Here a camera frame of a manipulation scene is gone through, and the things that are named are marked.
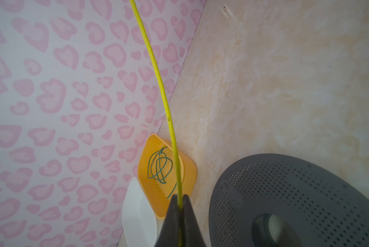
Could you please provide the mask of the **dark grey cable spool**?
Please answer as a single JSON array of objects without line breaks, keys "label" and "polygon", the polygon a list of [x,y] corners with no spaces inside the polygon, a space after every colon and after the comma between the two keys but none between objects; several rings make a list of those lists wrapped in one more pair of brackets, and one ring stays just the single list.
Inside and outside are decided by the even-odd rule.
[{"label": "dark grey cable spool", "polygon": [[369,247],[369,200],[305,160],[251,155],[218,179],[209,234],[214,247]]}]

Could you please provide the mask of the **white plastic tray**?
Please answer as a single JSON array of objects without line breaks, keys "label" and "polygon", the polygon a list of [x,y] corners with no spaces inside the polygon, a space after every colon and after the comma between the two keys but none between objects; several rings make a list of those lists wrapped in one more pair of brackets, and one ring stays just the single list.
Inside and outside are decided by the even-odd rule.
[{"label": "white plastic tray", "polygon": [[137,178],[131,179],[124,199],[122,224],[128,247],[155,245],[157,218]]}]

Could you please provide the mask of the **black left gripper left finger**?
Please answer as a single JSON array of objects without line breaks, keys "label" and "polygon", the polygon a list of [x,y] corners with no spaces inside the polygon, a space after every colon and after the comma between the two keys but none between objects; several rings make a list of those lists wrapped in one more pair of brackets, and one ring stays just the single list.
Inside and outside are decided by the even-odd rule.
[{"label": "black left gripper left finger", "polygon": [[179,247],[179,230],[180,209],[177,195],[173,195],[155,247]]}]

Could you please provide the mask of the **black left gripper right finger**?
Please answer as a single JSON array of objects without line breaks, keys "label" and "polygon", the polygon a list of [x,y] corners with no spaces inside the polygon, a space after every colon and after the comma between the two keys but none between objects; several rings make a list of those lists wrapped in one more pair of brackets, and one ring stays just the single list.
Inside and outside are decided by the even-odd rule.
[{"label": "black left gripper right finger", "polygon": [[183,195],[182,246],[206,247],[188,195]]}]

